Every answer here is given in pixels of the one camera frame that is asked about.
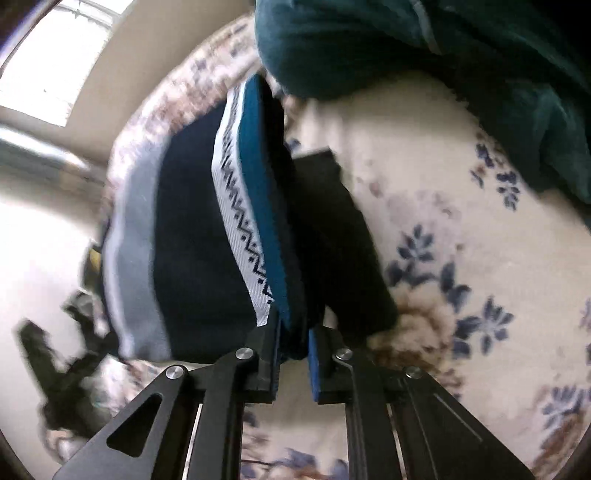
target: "teal fabric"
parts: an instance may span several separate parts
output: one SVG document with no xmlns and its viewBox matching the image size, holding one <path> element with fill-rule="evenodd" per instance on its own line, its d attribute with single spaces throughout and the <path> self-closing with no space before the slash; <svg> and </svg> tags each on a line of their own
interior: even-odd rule
<svg viewBox="0 0 591 480">
<path fill-rule="evenodd" d="M 588 66 L 528 1 L 258 0 L 255 28 L 265 67 L 302 98 L 404 70 L 441 78 L 533 189 L 591 205 Z"/>
</svg>

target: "window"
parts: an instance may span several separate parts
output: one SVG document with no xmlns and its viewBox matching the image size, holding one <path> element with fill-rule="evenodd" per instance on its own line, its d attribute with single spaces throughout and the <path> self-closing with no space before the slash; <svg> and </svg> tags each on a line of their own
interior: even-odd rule
<svg viewBox="0 0 591 480">
<path fill-rule="evenodd" d="M 90 70 L 133 0 L 63 0 L 0 77 L 0 105 L 64 127 Z"/>
</svg>

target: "metal screw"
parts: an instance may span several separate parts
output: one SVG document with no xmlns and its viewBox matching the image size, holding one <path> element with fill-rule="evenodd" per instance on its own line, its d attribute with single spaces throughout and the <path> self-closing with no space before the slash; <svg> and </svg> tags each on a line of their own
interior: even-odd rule
<svg viewBox="0 0 591 480">
<path fill-rule="evenodd" d="M 421 370 L 419 367 L 408 367 L 406 370 L 406 375 L 408 378 L 413 378 L 413 379 L 417 379 L 417 378 L 421 378 L 423 376 L 423 370 Z"/>
<path fill-rule="evenodd" d="M 179 365 L 173 365 L 166 369 L 166 376 L 169 377 L 170 380 L 174 380 L 175 378 L 180 378 L 184 374 L 183 367 Z"/>
<path fill-rule="evenodd" d="M 252 350 L 252 348 L 248 348 L 247 346 L 243 346 L 242 348 L 236 350 L 236 358 L 239 360 L 248 360 L 249 358 L 252 358 L 254 354 L 255 352 Z"/>
<path fill-rule="evenodd" d="M 350 348 L 339 348 L 336 351 L 336 358 L 339 360 L 349 360 L 353 356 L 353 350 Z"/>
</svg>

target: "gray stripe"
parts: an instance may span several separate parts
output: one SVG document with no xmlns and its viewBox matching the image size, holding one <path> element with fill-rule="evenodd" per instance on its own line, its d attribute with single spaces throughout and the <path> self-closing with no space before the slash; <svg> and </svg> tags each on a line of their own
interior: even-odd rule
<svg viewBox="0 0 591 480">
<path fill-rule="evenodd" d="M 124 358 L 163 361 L 170 343 L 154 293 L 158 177 L 170 139 L 150 145 L 119 189 L 103 249 L 105 296 Z"/>
<path fill-rule="evenodd" d="M 427 43 L 429 51 L 435 55 L 441 55 L 441 50 L 439 49 L 439 45 L 437 45 L 437 40 L 435 40 L 431 21 L 429 20 L 425 6 L 421 3 L 421 0 L 411 0 L 410 3 L 414 8 L 414 12 L 417 14 L 418 24 L 421 27 L 421 32 L 423 32 L 423 38 Z"/>
</svg>

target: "floral bedspread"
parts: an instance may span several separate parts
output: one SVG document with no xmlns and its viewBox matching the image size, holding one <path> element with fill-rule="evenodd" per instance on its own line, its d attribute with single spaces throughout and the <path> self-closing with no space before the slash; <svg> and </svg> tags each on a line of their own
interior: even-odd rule
<svg viewBox="0 0 591 480">
<path fill-rule="evenodd" d="M 113 148 L 112 191 L 146 142 L 191 123 L 260 68 L 252 17 L 198 47 Z M 287 99 L 294 155 L 329 147 L 398 304 L 375 360 L 418 365 L 540 479 L 591 423 L 591 238 L 557 192 L 529 191 L 500 145 L 440 82 L 409 73 L 330 103 Z M 110 359 L 96 403 L 116 413 L 160 368 Z M 306 362 L 273 406 L 248 406 L 242 477 L 348 479 L 342 406 L 315 405 Z"/>
</svg>

